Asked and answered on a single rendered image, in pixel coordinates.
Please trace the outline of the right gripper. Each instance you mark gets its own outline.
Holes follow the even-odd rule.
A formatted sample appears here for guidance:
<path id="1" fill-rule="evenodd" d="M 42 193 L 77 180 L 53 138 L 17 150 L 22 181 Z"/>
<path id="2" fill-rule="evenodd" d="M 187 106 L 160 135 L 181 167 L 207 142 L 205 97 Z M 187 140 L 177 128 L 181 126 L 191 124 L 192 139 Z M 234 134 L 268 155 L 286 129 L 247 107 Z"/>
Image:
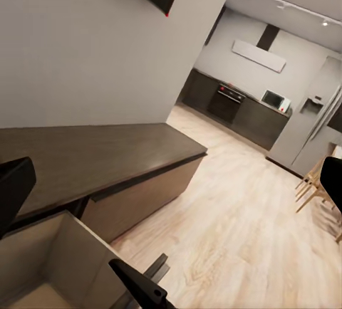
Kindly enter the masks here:
<path id="1" fill-rule="evenodd" d="M 130 294 L 136 298 L 141 309 L 176 309 L 170 301 L 166 300 L 167 291 L 158 283 L 149 280 L 138 269 L 119 258 L 112 258 L 109 264 Z"/>

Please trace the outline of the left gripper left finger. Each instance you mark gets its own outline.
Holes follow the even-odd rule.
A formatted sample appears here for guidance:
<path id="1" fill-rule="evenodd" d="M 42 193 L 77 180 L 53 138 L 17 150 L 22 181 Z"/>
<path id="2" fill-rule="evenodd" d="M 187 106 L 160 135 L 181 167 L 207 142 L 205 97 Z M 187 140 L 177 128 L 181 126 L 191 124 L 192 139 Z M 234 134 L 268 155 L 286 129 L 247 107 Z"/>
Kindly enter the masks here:
<path id="1" fill-rule="evenodd" d="M 0 241 L 36 185 L 30 157 L 0 164 Z"/>

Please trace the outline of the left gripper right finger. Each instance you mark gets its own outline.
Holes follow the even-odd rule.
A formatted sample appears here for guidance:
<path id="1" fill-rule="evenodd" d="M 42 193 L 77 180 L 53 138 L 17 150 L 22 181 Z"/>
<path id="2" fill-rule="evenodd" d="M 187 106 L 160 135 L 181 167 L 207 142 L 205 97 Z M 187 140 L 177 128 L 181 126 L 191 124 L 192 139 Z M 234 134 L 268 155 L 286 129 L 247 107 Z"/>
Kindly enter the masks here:
<path id="1" fill-rule="evenodd" d="M 319 183 L 342 213 L 342 159 L 328 156 L 321 167 Z"/>

